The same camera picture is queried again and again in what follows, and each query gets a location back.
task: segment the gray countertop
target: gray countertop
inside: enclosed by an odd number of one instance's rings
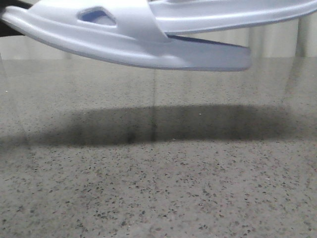
[[[1,238],[316,237],[317,58],[0,66]]]

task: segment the speckled countertop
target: speckled countertop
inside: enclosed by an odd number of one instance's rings
[[[316,174],[316,58],[0,67],[1,238],[315,238]]]

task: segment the dark object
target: dark object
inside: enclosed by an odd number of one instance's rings
[[[18,6],[25,9],[29,9],[32,4],[19,1],[19,0],[1,0],[0,1],[0,11],[2,12],[3,9],[5,9],[7,6]],[[0,21],[0,37],[4,36],[21,36],[20,32],[13,30],[11,27],[4,24],[2,21]]]

